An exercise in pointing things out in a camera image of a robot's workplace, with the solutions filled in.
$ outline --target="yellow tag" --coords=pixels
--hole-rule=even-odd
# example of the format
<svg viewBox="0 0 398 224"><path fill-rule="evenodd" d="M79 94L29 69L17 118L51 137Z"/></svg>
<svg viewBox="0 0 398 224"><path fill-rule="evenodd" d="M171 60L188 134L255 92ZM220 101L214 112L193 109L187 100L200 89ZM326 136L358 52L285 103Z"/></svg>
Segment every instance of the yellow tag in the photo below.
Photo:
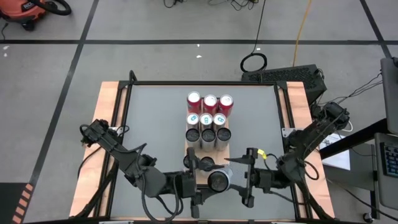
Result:
<svg viewBox="0 0 398 224"><path fill-rule="evenodd" d="M267 159L267 154L266 154L266 152L264 152L264 150L258 149L257 153L260 154L263 159Z"/></svg>

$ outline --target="concrete floor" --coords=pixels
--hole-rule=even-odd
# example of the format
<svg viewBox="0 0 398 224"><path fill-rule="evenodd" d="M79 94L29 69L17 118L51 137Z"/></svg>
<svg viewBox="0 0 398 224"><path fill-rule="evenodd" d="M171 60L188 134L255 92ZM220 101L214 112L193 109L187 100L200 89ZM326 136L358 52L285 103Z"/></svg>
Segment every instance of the concrete floor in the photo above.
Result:
<svg viewBox="0 0 398 224"><path fill-rule="evenodd" d="M262 6L235 11L228 3L209 6L204 0L172 9L159 0L68 2L72 15L49 14L33 32L10 24L7 40L0 42L0 182L29 182L40 150L48 149L25 222L68 217L83 157L78 127L91 121L101 82L125 80L130 69L140 80L239 80L240 61L253 45L229 40L255 39ZM384 40L398 40L398 1L366 3ZM268 69L291 66L294 45L277 40L295 40L306 5L306 0L266 2L259 38L276 41L257 47L267 55ZM322 101L365 84L379 73L385 57L384 42L346 41L377 40L360 0L314 0L301 39L339 41L298 48L296 65L315 63L325 73L328 91ZM387 48L398 55L398 45ZM252 59L247 69L259 64ZM385 117L381 86L342 105L351 113L354 132ZM361 222L369 209L341 189L329 188L336 216ZM352 191L369 201L367 191ZM397 211L383 210L398 217ZM385 217L378 222L393 223Z"/></svg>

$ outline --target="vacuum hose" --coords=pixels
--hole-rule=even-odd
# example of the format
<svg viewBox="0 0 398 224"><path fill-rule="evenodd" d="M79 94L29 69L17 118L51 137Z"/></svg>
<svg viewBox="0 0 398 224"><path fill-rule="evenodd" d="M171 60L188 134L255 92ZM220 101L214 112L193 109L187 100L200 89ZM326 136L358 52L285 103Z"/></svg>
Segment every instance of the vacuum hose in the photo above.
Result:
<svg viewBox="0 0 398 224"><path fill-rule="evenodd" d="M64 0L54 0L54 1L58 2L59 4L61 4L65 8L65 10L58 10L58 9L56 9L54 7L51 7L48 4L44 4L44 3L40 2L40 0L28 0L28 1L33 3L33 4L35 4L36 6L41 7L44 10L46 10L48 12L51 12L51 13L54 13L56 15L67 16L67 15L72 13L72 10L70 9L69 4L66 1L64 1Z"/></svg>

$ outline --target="orange vacuum cleaner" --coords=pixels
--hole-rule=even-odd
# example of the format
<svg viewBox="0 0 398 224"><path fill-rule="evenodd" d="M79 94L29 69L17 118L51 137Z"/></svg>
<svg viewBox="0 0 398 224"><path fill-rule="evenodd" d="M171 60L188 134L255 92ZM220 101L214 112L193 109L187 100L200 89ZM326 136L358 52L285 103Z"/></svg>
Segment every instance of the orange vacuum cleaner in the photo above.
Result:
<svg viewBox="0 0 398 224"><path fill-rule="evenodd" d="M54 0L65 9L59 10L53 1L45 0L0 0L0 17L8 22L17 22L25 30L34 30L34 22L41 19L46 12L60 16L69 15L72 10L64 0Z"/></svg>

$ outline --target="can lid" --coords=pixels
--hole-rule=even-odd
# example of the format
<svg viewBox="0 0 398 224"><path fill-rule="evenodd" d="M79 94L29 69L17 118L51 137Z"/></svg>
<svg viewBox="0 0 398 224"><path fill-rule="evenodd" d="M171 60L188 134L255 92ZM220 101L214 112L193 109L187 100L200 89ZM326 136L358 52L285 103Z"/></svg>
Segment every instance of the can lid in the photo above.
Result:
<svg viewBox="0 0 398 224"><path fill-rule="evenodd" d="M212 129L206 129L201 133L201 138L205 142L212 142L216 139L216 133Z"/></svg>
<svg viewBox="0 0 398 224"><path fill-rule="evenodd" d="M188 159L188 155L186 155L186 156L184 157L183 163L184 163L185 168L188 168L188 169L189 169L189 159Z"/></svg>
<svg viewBox="0 0 398 224"><path fill-rule="evenodd" d="M199 115L197 115L195 113L188 114L187 123L191 124L191 125L199 123Z"/></svg>
<svg viewBox="0 0 398 224"><path fill-rule="evenodd" d="M215 164L214 159L208 156L203 157L200 162L206 165L204 168L206 172L211 171L211 166Z"/></svg>
<svg viewBox="0 0 398 224"><path fill-rule="evenodd" d="M204 113L200 116L200 122L202 124L211 124L213 122L213 117L209 113Z"/></svg>
<svg viewBox="0 0 398 224"><path fill-rule="evenodd" d="M205 104L207 106L214 106L217 104L217 97L215 95L205 96Z"/></svg>
<svg viewBox="0 0 398 224"><path fill-rule="evenodd" d="M231 138L231 131L228 128L220 128L217 131L217 138L221 141L228 141Z"/></svg>
<svg viewBox="0 0 398 224"><path fill-rule="evenodd" d="M232 96L229 95L222 95L220 97L220 103L224 106L230 106L232 105L234 100L232 99Z"/></svg>
<svg viewBox="0 0 398 224"><path fill-rule="evenodd" d="M207 178L207 184L211 190L220 193L228 188L229 179L224 172L216 170L210 174L209 178Z"/></svg>
<svg viewBox="0 0 398 224"><path fill-rule="evenodd" d="M199 140L199 137L199 131L195 128L191 128L185 133L185 138L187 139L187 141L190 142L196 142L197 140Z"/></svg>
<svg viewBox="0 0 398 224"><path fill-rule="evenodd" d="M216 115L214 115L214 123L216 125L223 125L226 122L226 118L225 115L223 115L222 113L218 113Z"/></svg>
<svg viewBox="0 0 398 224"><path fill-rule="evenodd" d="M192 91L188 94L188 101L196 103L200 100L200 94L197 91Z"/></svg>

